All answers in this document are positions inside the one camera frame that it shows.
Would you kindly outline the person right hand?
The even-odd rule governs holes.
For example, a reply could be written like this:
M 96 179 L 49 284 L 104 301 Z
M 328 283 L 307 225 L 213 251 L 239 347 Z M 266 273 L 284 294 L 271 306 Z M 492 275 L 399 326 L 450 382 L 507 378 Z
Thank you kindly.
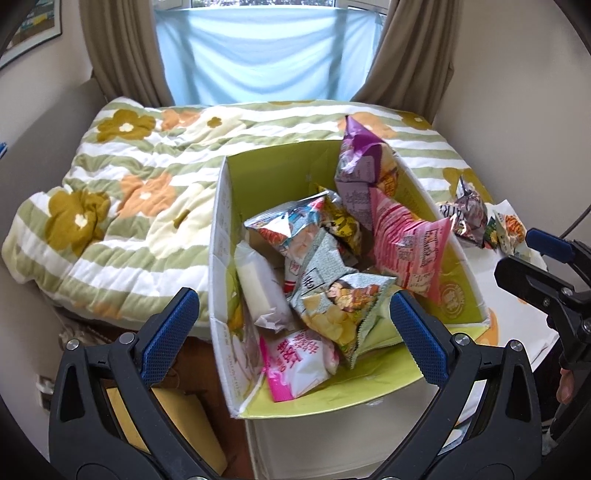
M 557 400 L 563 404 L 568 405 L 574 396 L 575 379 L 573 372 L 562 369 L 560 371 L 560 382 L 556 393 Z

